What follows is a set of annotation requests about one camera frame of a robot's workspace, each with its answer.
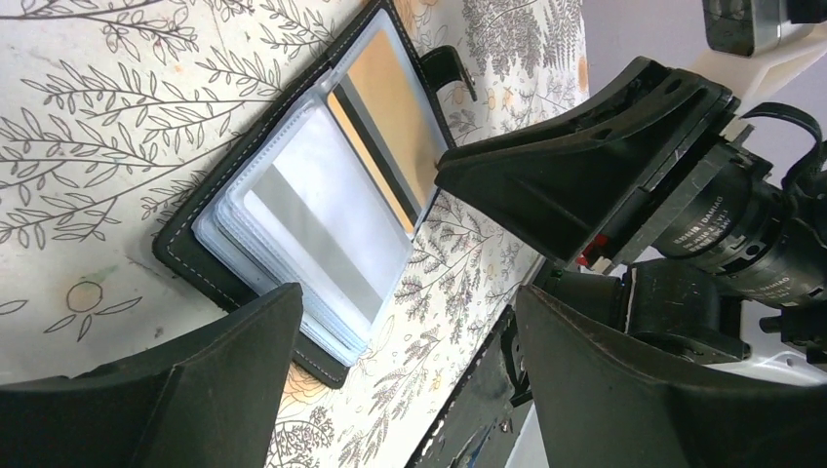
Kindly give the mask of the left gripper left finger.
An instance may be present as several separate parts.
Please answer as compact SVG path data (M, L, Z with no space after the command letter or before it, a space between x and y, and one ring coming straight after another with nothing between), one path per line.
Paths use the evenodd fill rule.
M1 389L5 467L261 467L302 316L287 284L75 377Z

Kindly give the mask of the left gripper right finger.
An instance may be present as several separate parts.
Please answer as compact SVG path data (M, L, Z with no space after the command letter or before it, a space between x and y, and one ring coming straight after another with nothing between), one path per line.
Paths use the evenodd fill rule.
M515 312L552 467L822 467L826 389L672 356L522 287Z

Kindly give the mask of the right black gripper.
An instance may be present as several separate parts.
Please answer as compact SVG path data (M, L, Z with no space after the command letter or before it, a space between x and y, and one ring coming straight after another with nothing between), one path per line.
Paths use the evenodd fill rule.
M760 330L826 358L826 143L817 121L765 102L750 116L814 140L780 186L770 165L718 144L733 92L633 59L576 108L448 151L439 188L548 259L627 263L620 277L555 273L549 292L583 316L691 362L743 362L741 306L774 309Z

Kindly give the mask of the black leather card holder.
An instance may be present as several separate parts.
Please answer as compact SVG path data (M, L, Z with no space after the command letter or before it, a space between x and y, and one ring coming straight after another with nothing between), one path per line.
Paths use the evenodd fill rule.
M296 363L342 387L366 351L427 217L404 232L327 106L339 71L377 29L397 38L444 140L454 141L437 94L470 77L450 45L419 54L390 1L370 1L324 52L232 144L162 227L154 255L232 312L286 283L303 291Z

